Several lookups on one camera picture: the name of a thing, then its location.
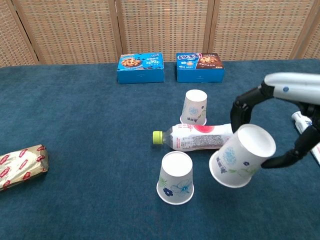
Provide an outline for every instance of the upside-down paper cup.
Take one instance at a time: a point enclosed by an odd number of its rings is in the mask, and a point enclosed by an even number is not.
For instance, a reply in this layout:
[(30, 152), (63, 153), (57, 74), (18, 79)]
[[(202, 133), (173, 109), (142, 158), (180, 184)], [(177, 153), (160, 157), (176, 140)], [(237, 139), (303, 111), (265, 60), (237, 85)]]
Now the upside-down paper cup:
[(161, 163), (156, 191), (167, 204), (181, 205), (194, 195), (193, 163), (184, 152), (167, 153)]
[(186, 92), (180, 122), (182, 124), (205, 125), (207, 122), (207, 94), (198, 89)]
[(211, 156), (210, 172), (220, 184), (241, 188), (275, 152), (276, 143), (266, 130), (244, 124)]

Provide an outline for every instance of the woven wall panel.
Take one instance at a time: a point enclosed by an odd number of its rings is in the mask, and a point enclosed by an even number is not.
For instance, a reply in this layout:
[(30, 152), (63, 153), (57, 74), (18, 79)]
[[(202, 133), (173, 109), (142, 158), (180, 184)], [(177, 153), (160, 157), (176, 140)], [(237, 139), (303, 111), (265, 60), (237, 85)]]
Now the woven wall panel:
[(20, 23), (15, 21), (6, 1), (0, 1), (0, 16), (0, 67), (34, 65), (28, 42), (18, 28)]
[(119, 0), (117, 9), (124, 53), (202, 52), (208, 0)]
[(316, 58), (320, 59), (320, 23), (315, 29), (308, 46), (304, 52), (303, 58)]
[(211, 50), (226, 61), (288, 59), (314, 0), (219, 2)]
[(109, 1), (14, 1), (41, 63), (118, 61)]

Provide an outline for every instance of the green bottle cap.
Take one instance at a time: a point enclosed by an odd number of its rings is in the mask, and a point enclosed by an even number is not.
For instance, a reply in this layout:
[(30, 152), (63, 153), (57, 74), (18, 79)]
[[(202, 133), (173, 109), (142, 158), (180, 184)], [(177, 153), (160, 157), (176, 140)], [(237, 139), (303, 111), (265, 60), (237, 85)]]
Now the green bottle cap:
[(162, 139), (162, 131), (153, 131), (152, 133), (152, 142), (153, 144), (163, 144), (163, 139)]

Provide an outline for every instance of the cookie box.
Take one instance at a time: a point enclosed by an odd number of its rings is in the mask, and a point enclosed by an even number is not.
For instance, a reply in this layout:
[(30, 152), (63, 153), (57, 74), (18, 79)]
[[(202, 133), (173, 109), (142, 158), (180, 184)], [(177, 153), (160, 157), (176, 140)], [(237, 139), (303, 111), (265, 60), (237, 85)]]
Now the cookie box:
[(164, 82), (164, 59), (161, 52), (121, 55), (117, 80), (119, 84)]
[(221, 83), (225, 68), (217, 53), (176, 54), (178, 83)]

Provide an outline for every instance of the cookie image on box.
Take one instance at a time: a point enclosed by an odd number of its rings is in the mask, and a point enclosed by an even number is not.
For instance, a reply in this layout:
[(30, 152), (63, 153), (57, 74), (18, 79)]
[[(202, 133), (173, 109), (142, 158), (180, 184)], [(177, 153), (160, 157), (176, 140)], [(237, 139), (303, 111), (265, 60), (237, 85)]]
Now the cookie image on box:
[(133, 57), (124, 59), (121, 64), (126, 68), (138, 67), (141, 65), (141, 60), (134, 59)]
[(222, 62), (217, 54), (202, 54), (199, 57), (196, 69), (222, 69)]

